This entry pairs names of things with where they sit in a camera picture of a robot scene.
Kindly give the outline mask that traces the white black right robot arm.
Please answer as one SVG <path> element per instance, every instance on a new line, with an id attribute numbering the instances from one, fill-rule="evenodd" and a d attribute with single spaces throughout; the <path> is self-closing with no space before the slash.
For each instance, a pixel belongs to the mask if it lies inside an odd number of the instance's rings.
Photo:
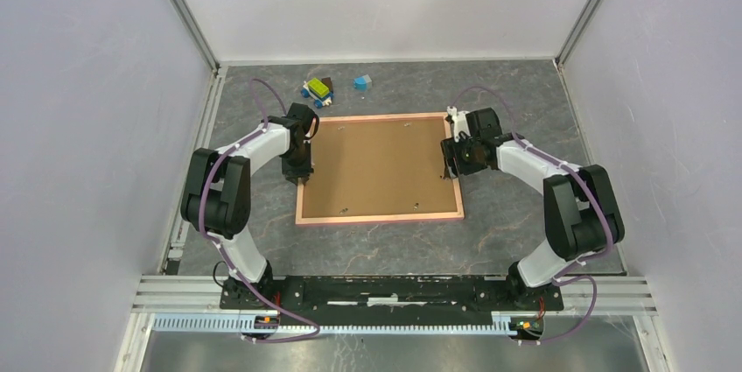
<path id="1" fill-rule="evenodd" d="M 511 175 L 542 196 L 544 240 L 511 265 L 505 295 L 517 309 L 531 307 L 541 290 L 564 282 L 564 275 L 603 256 L 625 234 L 606 169 L 555 158 L 521 135 L 502 130 L 493 109 L 450 106 L 445 120 L 451 134 L 440 146 L 444 178 L 490 169 Z"/>

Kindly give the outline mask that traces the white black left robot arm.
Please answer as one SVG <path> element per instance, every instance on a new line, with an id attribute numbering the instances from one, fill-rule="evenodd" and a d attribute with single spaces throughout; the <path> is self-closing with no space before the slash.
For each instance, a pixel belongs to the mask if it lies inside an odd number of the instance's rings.
<path id="1" fill-rule="evenodd" d="M 180 213 L 220 253 L 231 283 L 242 284 L 241 296 L 254 308 L 274 299 L 269 261 L 249 232 L 252 176 L 280 159 L 286 180 L 298 186 L 312 172 L 311 140 L 319 117 L 308 106 L 291 104 L 284 116 L 267 116 L 245 137 L 212 150 L 199 148 L 191 157 Z"/>

